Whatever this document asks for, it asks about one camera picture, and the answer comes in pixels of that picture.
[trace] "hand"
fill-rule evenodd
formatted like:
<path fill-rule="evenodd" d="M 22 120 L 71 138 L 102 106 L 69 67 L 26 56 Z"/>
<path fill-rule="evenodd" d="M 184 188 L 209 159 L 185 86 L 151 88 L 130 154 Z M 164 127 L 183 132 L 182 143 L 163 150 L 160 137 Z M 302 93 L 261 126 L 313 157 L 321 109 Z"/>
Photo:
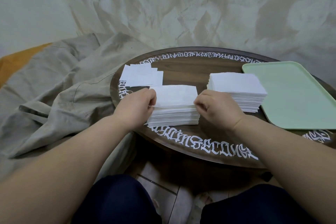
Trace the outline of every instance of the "hand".
<path fill-rule="evenodd" d="M 148 120 L 154 110 L 154 107 L 149 105 L 155 103 L 155 90 L 144 88 L 126 95 L 116 107 L 113 116 L 121 122 L 121 126 L 125 126 L 129 131 L 134 130 Z"/>
<path fill-rule="evenodd" d="M 229 93 L 204 90 L 194 104 L 200 115 L 218 128 L 233 130 L 245 116 Z"/>

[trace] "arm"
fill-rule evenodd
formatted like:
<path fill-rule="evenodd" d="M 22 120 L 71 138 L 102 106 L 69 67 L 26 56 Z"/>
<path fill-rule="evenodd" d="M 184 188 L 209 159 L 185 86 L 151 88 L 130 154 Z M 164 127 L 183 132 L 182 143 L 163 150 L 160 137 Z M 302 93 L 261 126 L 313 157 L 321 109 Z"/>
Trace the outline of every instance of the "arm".
<path fill-rule="evenodd" d="M 207 120 L 234 132 L 310 215 L 322 223 L 335 221 L 334 149 L 245 115 L 227 93 L 205 90 L 195 104 Z"/>
<path fill-rule="evenodd" d="M 64 223 L 93 185 L 107 157 L 153 111 L 156 94 L 127 95 L 114 114 L 98 121 L 0 184 L 0 223 Z"/>

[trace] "forearm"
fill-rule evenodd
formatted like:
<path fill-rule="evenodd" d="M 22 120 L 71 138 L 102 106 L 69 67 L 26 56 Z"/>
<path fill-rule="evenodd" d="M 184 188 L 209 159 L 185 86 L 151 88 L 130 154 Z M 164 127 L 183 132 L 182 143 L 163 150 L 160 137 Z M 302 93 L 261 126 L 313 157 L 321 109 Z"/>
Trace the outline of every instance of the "forearm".
<path fill-rule="evenodd" d="M 280 184 L 321 222 L 336 219 L 336 151 L 254 116 L 235 129 Z"/>
<path fill-rule="evenodd" d="M 0 223 L 65 222 L 127 133 L 104 118 L 14 173 L 0 185 Z"/>

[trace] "left hand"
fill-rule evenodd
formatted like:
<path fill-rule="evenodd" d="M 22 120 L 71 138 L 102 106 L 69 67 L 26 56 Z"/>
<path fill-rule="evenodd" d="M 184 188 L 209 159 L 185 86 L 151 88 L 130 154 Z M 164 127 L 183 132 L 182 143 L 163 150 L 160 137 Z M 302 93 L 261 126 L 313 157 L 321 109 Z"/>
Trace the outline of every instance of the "left hand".
<path fill-rule="evenodd" d="M 156 92 L 153 89 L 141 89 L 126 95 L 116 107 L 113 116 L 128 131 L 145 124 L 151 116 L 156 103 Z"/>

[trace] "stack of white paper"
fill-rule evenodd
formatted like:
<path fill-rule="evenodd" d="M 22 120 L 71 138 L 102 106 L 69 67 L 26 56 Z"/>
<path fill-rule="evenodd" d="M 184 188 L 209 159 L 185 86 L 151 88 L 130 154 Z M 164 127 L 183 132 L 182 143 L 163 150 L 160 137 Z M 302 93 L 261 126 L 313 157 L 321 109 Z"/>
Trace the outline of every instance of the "stack of white paper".
<path fill-rule="evenodd" d="M 228 92 L 243 112 L 257 112 L 267 92 L 254 74 L 210 74 L 209 90 Z"/>
<path fill-rule="evenodd" d="M 156 91 L 156 104 L 147 124 L 151 127 L 195 125 L 200 118 L 194 100 L 195 86 L 163 85 L 150 87 Z"/>
<path fill-rule="evenodd" d="M 152 68 L 150 63 L 125 65 L 119 79 L 126 81 L 125 86 L 160 86 L 163 81 L 163 71 Z"/>

